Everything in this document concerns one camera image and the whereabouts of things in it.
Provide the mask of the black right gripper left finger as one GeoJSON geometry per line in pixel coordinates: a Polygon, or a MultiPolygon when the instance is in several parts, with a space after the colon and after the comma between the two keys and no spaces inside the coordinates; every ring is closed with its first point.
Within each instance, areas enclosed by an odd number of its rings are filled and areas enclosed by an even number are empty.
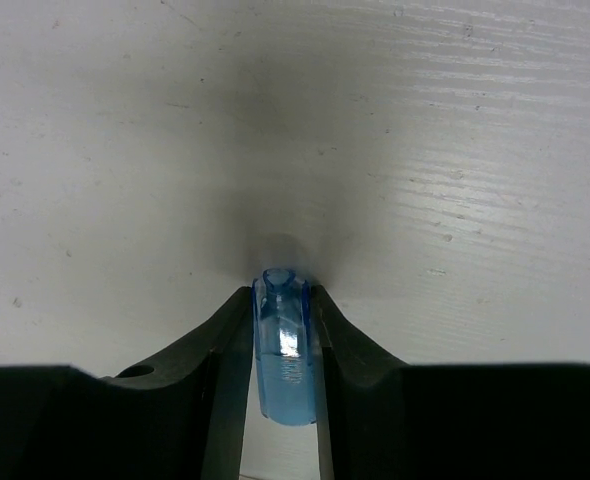
{"type": "Polygon", "coordinates": [[[102,479],[236,479],[252,363],[251,290],[108,379],[102,479]]]}

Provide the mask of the blue correction tape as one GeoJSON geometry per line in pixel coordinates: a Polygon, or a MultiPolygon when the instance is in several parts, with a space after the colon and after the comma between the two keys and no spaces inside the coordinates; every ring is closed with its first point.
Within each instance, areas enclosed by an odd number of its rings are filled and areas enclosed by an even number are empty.
{"type": "Polygon", "coordinates": [[[316,422],[310,293],[290,268],[267,269],[252,284],[260,409],[284,426],[316,422]]]}

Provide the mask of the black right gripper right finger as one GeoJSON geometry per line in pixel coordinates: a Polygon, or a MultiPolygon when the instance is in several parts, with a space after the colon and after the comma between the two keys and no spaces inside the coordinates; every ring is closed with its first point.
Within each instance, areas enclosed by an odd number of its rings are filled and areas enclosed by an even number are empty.
{"type": "Polygon", "coordinates": [[[353,325],[327,290],[312,288],[315,396],[323,479],[400,479],[404,363],[353,325]]]}

